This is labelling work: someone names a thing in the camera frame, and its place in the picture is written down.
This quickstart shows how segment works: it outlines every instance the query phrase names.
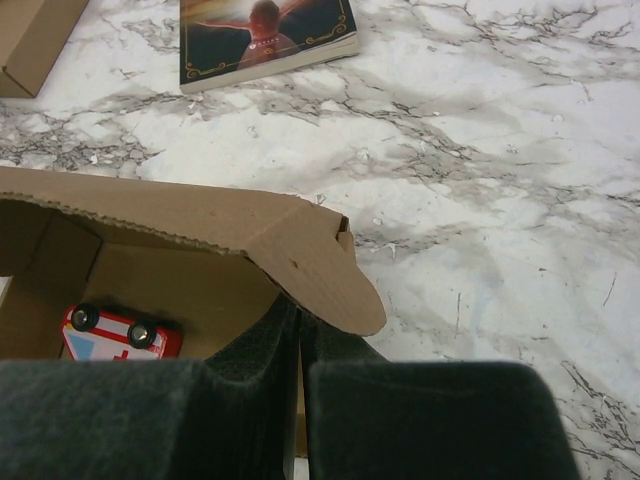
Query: toy ambulance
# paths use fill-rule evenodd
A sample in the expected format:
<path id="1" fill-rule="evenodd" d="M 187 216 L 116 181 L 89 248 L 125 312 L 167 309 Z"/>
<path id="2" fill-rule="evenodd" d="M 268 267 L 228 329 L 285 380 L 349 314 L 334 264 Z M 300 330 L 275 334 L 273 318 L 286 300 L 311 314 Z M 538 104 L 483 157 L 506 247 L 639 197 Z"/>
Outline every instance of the toy ambulance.
<path id="1" fill-rule="evenodd" d="M 131 320 L 82 303 L 67 310 L 62 335 L 74 360 L 176 357 L 182 334 L 148 319 Z"/>

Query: outstretched arms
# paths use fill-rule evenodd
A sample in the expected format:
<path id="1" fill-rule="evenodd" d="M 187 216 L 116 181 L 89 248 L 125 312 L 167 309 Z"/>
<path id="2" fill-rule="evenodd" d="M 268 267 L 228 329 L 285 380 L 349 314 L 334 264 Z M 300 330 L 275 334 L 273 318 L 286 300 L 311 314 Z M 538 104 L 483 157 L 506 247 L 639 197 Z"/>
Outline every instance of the outstretched arms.
<path id="1" fill-rule="evenodd" d="M 249 24 L 244 22 L 211 22 L 203 21 L 197 22 L 198 25 L 204 25 L 205 27 L 215 28 L 235 28 L 237 30 L 249 30 Z"/>
<path id="2" fill-rule="evenodd" d="M 280 17 L 284 17 L 285 15 L 290 14 L 291 12 L 293 12 L 296 8 L 302 6 L 305 3 L 308 3 L 309 0 L 291 0 L 289 3 L 287 3 L 286 5 L 283 5 L 280 8 Z"/>

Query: dark foam padding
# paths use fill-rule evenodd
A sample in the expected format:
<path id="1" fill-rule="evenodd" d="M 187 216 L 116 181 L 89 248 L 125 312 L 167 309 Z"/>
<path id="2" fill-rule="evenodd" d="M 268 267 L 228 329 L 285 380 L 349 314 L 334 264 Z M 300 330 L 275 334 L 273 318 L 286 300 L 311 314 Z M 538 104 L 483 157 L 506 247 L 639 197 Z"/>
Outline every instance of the dark foam padding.
<path id="1" fill-rule="evenodd" d="M 528 367 L 318 361 L 308 375 L 313 480 L 580 478 Z"/>
<path id="2" fill-rule="evenodd" d="M 297 310 L 207 361 L 0 364 L 0 478 L 293 479 Z"/>
<path id="3" fill-rule="evenodd" d="M 338 330 L 303 312 L 300 347 L 305 371 L 317 361 L 386 362 L 362 337 Z"/>

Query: person on book cover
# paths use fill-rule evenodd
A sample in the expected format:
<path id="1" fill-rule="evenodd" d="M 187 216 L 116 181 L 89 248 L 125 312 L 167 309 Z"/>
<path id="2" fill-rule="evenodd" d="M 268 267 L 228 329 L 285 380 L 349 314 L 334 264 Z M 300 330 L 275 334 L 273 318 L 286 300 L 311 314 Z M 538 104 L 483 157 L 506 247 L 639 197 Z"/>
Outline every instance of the person on book cover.
<path id="1" fill-rule="evenodd" d="M 289 37 L 280 33 L 280 21 L 306 0 L 293 0 L 280 8 L 273 0 L 258 0 L 251 8 L 249 21 L 200 21 L 200 25 L 213 28 L 235 28 L 249 31 L 251 43 L 240 59 L 238 70 L 260 63 L 288 57 L 300 51 Z"/>

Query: book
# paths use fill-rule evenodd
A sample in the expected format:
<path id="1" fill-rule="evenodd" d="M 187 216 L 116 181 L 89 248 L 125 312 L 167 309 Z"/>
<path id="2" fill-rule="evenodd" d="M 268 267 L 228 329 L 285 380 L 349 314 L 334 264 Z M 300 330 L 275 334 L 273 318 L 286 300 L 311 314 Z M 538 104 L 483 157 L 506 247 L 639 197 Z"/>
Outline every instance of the book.
<path id="1" fill-rule="evenodd" d="M 181 0 L 180 17 L 183 93 L 358 53 L 349 0 Z"/>

